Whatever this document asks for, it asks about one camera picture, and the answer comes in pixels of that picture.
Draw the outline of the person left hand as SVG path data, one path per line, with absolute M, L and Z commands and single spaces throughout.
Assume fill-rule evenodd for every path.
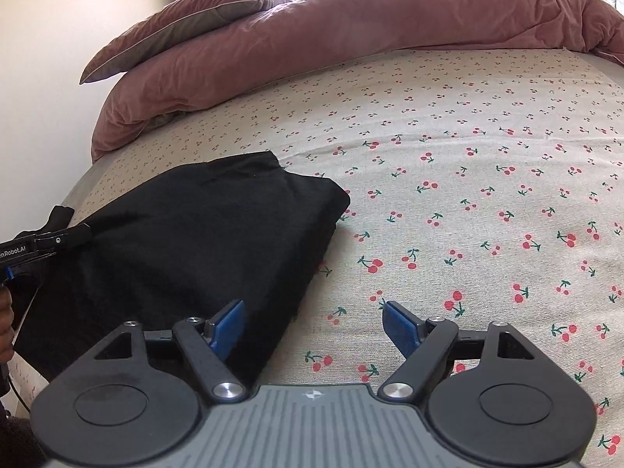
M 0 287 L 0 362 L 8 363 L 14 355 L 13 340 L 14 330 L 12 327 L 14 312 L 12 309 L 12 296 L 9 289 Z

